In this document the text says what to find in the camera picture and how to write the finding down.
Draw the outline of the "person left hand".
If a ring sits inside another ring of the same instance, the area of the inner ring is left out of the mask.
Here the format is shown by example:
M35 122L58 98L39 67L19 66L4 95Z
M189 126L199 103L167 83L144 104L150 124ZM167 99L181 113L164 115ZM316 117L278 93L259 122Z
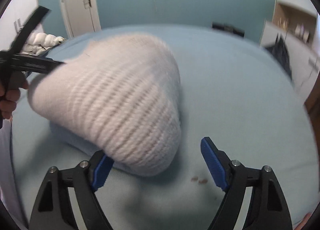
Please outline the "person left hand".
M1 121L11 119L21 96L20 89L27 90L28 88L29 83L21 71L4 75L1 73Z

